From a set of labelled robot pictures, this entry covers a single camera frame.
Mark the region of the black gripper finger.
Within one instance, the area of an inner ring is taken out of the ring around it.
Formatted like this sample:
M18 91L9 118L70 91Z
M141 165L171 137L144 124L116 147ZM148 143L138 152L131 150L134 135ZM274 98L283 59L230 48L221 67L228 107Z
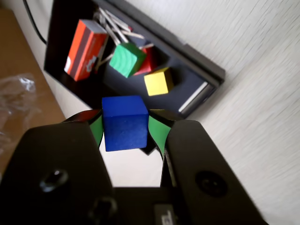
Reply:
M115 225L117 203L99 152L102 111L29 129L0 183L3 225Z
M163 184L175 191L180 225L263 225L265 220L204 127L165 110L149 116L170 127Z

